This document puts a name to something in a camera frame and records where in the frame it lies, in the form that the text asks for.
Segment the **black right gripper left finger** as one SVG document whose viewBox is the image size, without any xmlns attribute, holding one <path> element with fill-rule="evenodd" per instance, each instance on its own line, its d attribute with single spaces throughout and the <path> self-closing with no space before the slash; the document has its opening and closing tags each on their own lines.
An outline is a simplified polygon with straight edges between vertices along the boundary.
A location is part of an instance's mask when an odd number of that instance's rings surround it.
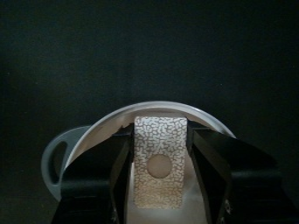
<svg viewBox="0 0 299 224">
<path fill-rule="evenodd" d="M 121 127 L 64 170 L 50 224 L 126 224 L 133 130 L 133 124 Z"/>
</svg>

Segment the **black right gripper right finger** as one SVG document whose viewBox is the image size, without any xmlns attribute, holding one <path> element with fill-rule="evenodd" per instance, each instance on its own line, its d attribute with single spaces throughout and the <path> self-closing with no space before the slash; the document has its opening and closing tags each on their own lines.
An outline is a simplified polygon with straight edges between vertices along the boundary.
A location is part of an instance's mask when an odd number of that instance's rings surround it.
<svg viewBox="0 0 299 224">
<path fill-rule="evenodd" d="M 196 122 L 186 126 L 186 149 L 208 224 L 299 224 L 268 154 Z"/>
</svg>

